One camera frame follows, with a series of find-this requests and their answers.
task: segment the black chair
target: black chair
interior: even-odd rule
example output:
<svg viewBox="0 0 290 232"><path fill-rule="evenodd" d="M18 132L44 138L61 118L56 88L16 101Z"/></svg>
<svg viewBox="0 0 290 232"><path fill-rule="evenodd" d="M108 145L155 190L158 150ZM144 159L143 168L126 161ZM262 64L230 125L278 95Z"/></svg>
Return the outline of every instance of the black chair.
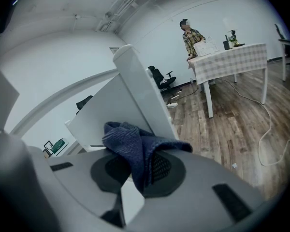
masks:
<svg viewBox="0 0 290 232"><path fill-rule="evenodd" d="M281 34L279 27L275 24L276 27L276 31L280 36L280 40L279 41L286 41L286 42L290 42L289 40L286 40L285 37ZM288 58L290 58L290 45L285 45L285 54Z"/></svg>
<svg viewBox="0 0 290 232"><path fill-rule="evenodd" d="M174 96L174 94L172 94L172 93L170 92L170 88L171 88L171 87L170 87L170 84L172 84L172 83L176 80L176 77L171 77L171 73L172 73L173 71L167 73L167 75L169 75L170 79L168 79L165 83L160 84L161 81L164 79L163 75L162 75L162 74L160 73L160 71L159 71L158 69L156 69L154 66L149 66L148 68L151 70L151 72L152 72L152 74L153 74L153 77L154 77L154 80L155 80L155 82L156 82L158 88L159 88L160 90L167 89L168 92L169 92L172 96Z"/></svg>
<svg viewBox="0 0 290 232"><path fill-rule="evenodd" d="M83 99L82 101L78 102L76 104L77 109L80 111L92 97L93 97L92 95L89 95L86 99Z"/></svg>

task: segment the black vent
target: black vent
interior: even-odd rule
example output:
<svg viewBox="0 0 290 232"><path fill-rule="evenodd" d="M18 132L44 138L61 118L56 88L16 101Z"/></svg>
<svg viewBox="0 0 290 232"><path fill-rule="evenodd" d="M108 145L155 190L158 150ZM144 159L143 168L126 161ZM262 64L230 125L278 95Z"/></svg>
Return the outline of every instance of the black vent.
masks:
<svg viewBox="0 0 290 232"><path fill-rule="evenodd" d="M73 166L72 163L65 162L65 163L61 163L61 164L54 165L54 166L50 166L50 168L53 171L58 171L58 170L61 170L61 169L64 169L64 168L72 167L72 166Z"/></svg>
<svg viewBox="0 0 290 232"><path fill-rule="evenodd" d="M235 222L250 215L250 209L227 184L215 185L213 190Z"/></svg>

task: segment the gray towel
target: gray towel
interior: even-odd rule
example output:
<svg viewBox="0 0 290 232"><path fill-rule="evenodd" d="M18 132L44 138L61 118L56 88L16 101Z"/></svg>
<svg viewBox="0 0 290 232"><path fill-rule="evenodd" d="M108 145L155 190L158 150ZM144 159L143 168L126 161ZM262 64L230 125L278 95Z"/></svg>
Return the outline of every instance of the gray towel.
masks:
<svg viewBox="0 0 290 232"><path fill-rule="evenodd" d="M190 144L175 139L156 137L127 122L107 122L104 125L105 147L129 163L136 188L142 192L151 183L151 158L157 149L179 149L192 152Z"/></svg>

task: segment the checkered tablecloth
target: checkered tablecloth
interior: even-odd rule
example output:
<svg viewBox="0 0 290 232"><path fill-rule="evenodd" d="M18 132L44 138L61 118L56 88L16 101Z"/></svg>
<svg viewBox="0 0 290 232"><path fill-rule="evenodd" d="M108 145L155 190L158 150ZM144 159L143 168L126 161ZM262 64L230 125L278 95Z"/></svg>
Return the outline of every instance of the checkered tablecloth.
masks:
<svg viewBox="0 0 290 232"><path fill-rule="evenodd" d="M196 57L188 61L194 68L197 84L205 81L267 68L266 44L251 44Z"/></svg>

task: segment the picture frame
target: picture frame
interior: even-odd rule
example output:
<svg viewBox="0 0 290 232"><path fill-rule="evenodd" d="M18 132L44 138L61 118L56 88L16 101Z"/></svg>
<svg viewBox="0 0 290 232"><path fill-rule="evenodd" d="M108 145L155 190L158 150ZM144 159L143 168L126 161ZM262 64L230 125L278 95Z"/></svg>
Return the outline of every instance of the picture frame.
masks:
<svg viewBox="0 0 290 232"><path fill-rule="evenodd" d="M47 158L50 158L51 154L48 152L47 149L43 150L43 153L44 153L44 157L47 159Z"/></svg>
<svg viewBox="0 0 290 232"><path fill-rule="evenodd" d="M44 144L44 148L48 151L51 152L53 147L53 144L48 140L46 144Z"/></svg>

